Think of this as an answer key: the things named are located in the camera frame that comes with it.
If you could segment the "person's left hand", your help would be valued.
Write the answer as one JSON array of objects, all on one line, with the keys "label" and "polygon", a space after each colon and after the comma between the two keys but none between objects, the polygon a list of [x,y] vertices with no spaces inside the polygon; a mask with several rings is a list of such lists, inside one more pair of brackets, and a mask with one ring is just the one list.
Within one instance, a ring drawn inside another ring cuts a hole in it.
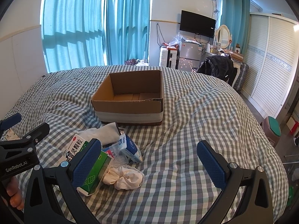
[{"label": "person's left hand", "polygon": [[10,196],[11,206],[17,208],[18,210],[23,210],[24,200],[18,186],[18,180],[15,176],[9,180],[6,186],[6,192]]}]

